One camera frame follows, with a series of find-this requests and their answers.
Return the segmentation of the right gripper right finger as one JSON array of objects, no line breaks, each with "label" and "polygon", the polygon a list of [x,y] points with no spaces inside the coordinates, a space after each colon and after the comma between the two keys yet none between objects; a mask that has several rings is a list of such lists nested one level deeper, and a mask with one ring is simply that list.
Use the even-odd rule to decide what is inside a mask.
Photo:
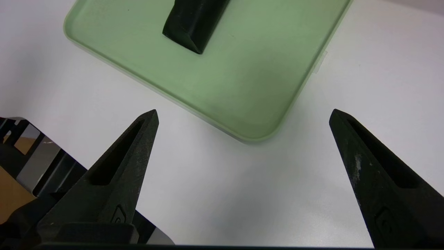
[{"label": "right gripper right finger", "polygon": [[329,125],[376,249],[442,249],[444,199],[351,115]]}]

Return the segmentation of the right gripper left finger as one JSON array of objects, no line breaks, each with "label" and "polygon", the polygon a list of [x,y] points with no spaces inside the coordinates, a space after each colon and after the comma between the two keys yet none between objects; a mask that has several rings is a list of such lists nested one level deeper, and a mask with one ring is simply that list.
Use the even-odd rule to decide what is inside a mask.
[{"label": "right gripper left finger", "polygon": [[137,117],[38,226],[130,222],[159,123],[155,109]]}]

